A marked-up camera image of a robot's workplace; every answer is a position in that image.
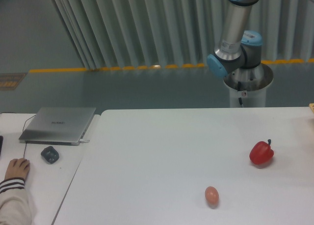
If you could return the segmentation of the person's hand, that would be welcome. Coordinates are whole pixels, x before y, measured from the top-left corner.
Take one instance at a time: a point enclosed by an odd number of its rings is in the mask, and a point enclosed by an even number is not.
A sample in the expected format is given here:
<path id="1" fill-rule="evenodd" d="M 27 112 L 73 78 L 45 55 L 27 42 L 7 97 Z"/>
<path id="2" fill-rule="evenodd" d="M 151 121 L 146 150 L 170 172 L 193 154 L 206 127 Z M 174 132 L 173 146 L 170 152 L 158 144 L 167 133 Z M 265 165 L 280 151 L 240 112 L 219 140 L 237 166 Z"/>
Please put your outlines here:
<path id="1" fill-rule="evenodd" d="M 23 169 L 25 161 L 25 158 L 12 159 L 8 164 L 4 179 L 21 178 L 24 180 Z"/>

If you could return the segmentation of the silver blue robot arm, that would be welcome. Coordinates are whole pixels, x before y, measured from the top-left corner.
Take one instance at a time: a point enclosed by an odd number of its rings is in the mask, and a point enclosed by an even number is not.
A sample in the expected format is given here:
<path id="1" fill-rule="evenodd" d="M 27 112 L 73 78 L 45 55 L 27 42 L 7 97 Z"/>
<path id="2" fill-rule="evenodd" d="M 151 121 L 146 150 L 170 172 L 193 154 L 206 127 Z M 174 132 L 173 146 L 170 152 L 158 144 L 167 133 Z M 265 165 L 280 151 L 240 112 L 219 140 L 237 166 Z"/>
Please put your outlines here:
<path id="1" fill-rule="evenodd" d="M 213 54 L 208 55 L 207 64 L 211 72 L 225 77 L 246 63 L 241 45 L 252 6 L 259 0 L 228 0 L 227 17 L 221 38 L 214 46 Z"/>

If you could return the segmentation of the white striped sleeve forearm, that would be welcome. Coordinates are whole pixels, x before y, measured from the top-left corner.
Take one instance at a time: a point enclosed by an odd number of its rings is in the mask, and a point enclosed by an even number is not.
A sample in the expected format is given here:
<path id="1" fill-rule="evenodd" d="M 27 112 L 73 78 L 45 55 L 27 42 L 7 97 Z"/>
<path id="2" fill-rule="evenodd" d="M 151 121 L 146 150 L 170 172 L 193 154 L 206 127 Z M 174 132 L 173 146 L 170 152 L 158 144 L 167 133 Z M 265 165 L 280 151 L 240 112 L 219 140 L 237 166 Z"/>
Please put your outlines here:
<path id="1" fill-rule="evenodd" d="M 13 177 L 0 183 L 0 224 L 30 225 L 32 223 L 25 180 Z"/>

